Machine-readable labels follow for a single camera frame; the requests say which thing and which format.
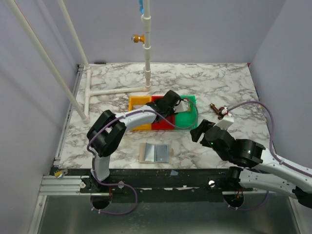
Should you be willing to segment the dark grey credit card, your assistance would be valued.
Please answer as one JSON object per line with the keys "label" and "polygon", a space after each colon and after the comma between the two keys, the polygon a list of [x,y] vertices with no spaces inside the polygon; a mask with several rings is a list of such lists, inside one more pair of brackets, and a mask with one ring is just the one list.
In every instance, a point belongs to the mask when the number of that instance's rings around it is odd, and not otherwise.
{"label": "dark grey credit card", "polygon": [[168,163],[170,158],[170,147],[168,145],[155,146],[155,162]]}

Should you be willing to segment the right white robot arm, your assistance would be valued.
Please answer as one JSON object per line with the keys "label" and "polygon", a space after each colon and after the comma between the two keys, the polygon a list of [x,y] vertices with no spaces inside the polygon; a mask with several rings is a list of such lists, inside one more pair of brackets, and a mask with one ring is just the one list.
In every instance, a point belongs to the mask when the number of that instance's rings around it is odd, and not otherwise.
{"label": "right white robot arm", "polygon": [[223,161],[234,164],[223,182],[228,190],[259,188],[292,197],[311,208],[311,169],[288,160],[278,162],[263,145],[249,139],[235,139],[227,130],[207,120],[190,134],[193,142],[212,148]]}

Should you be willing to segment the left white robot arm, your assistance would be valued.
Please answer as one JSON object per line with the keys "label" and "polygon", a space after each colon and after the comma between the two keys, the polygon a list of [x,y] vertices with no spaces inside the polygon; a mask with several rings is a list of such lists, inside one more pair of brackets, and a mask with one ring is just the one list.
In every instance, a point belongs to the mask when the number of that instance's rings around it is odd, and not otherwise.
{"label": "left white robot arm", "polygon": [[188,108],[188,102],[170,90],[164,97],[148,102],[132,111],[119,114],[114,114],[110,110],[104,111],[87,133],[89,140],[87,151],[92,154],[92,188],[98,193],[107,189],[110,156],[117,150],[127,131],[141,125],[165,120],[187,111]]}

